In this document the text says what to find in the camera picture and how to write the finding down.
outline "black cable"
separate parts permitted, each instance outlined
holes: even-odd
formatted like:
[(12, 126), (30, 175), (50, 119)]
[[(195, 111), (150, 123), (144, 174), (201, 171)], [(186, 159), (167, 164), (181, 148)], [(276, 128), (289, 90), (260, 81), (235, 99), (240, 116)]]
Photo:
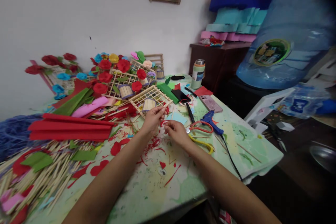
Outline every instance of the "black cable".
[(236, 170), (236, 172), (237, 172), (237, 174), (238, 174), (238, 176), (239, 176), (239, 178), (240, 178), (240, 181), (243, 181), (243, 178), (241, 177), (241, 175), (240, 175), (240, 173), (239, 173), (239, 171), (238, 171), (238, 169), (237, 169), (236, 165), (234, 164), (234, 162), (233, 162), (233, 160), (232, 160), (232, 157), (231, 157), (231, 155), (230, 155), (230, 152), (229, 152), (229, 148), (228, 148), (228, 146), (227, 146), (227, 144), (226, 144), (226, 142), (225, 142), (225, 140), (224, 140), (224, 137), (223, 137), (223, 135), (220, 135), (220, 137), (223, 139), (223, 142), (224, 142), (224, 144), (225, 144), (225, 147), (226, 147), (227, 153), (229, 154), (229, 157), (230, 157), (231, 163), (233, 164), (233, 167), (234, 167), (234, 169)]

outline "blue yarn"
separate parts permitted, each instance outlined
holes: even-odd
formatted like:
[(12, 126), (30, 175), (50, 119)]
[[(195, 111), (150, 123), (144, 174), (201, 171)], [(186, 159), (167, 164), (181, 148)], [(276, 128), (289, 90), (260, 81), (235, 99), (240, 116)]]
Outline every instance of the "blue yarn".
[(0, 162), (5, 161), (25, 147), (45, 143), (45, 141), (29, 140), (30, 131), (28, 127), (38, 120), (42, 120), (42, 114), (18, 115), (0, 122)]

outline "hand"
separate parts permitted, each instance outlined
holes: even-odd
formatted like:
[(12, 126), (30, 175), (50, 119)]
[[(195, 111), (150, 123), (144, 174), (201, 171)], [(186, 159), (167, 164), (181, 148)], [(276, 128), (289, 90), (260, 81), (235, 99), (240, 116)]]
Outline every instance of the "hand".
[(184, 146), (185, 144), (189, 144), (192, 140), (188, 137), (186, 133), (186, 129), (184, 125), (180, 122), (170, 120), (164, 126), (165, 134), (169, 134), (174, 142), (176, 142), (179, 146)]
[(166, 109), (165, 107), (155, 107), (149, 110), (141, 130), (150, 134), (150, 137), (153, 137), (160, 126), (160, 122), (165, 118), (165, 114), (167, 114)]

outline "pink phone case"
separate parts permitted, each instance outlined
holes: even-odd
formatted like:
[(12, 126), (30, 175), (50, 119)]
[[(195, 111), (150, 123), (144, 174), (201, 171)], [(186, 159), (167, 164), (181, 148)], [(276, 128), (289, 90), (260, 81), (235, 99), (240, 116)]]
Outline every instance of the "pink phone case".
[(214, 110), (215, 113), (222, 112), (223, 109), (211, 98), (210, 95), (204, 95), (199, 97), (208, 110)]

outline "table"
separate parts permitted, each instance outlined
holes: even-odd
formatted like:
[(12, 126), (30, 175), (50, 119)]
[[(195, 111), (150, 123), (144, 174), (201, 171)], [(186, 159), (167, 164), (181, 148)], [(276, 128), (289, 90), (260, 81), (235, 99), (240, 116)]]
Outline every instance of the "table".
[[(190, 76), (185, 77), (184, 80), (174, 81), (174, 83), (180, 83), (183, 88), (184, 85), (191, 83)], [(232, 159), (244, 178), (244, 183), (248, 184), (255, 176), (266, 174), (281, 160), (283, 154), (263, 136), (258, 136), (251, 126), (214, 95), (212, 95), (212, 98), (223, 108), (223, 112), (215, 114), (213, 120), (218, 122), (217, 126), (222, 128), (227, 135), (227, 144)], [(170, 112), (174, 110), (173, 119), (182, 115), (188, 119), (185, 126), (191, 123), (185, 106), (171, 104), (169, 107)], [(195, 120), (200, 120), (208, 112), (199, 98), (193, 100), (192, 107), (195, 109)], [(142, 124), (142, 118), (135, 122), (137, 128), (140, 128)], [(124, 126), (123, 130), (131, 131), (127, 126)], [(143, 162), (136, 165), (134, 174), (121, 192), (107, 223), (142, 223), (195, 199), (205, 198), (207, 189), (200, 180), (200, 174), (194, 162), (180, 147), (169, 140), (168, 135), (163, 133), (164, 129), (162, 127), (157, 135), (159, 145), (149, 150), (147, 155), (142, 155)], [(196, 135), (206, 136), (205, 133), (199, 131)], [(224, 149), (217, 138), (213, 134), (208, 136), (210, 138), (199, 140), (211, 143), (216, 150), (212, 156), (238, 177), (229, 156), (223, 152)], [(119, 133), (116, 140), (120, 141), (123, 138), (122, 134)], [(26, 223), (61, 223), (94, 179), (90, 175), (90, 170), (99, 165), (102, 160), (113, 158), (110, 154), (113, 144), (114, 140), (111, 142), (105, 141), (104, 146), (96, 156), (95, 163), (88, 167), (84, 176), (63, 192), (49, 215), (45, 210), (42, 212), (35, 211), (29, 216)], [(261, 163), (237, 144), (252, 153)], [(166, 164), (164, 169), (161, 168), (160, 162)]]

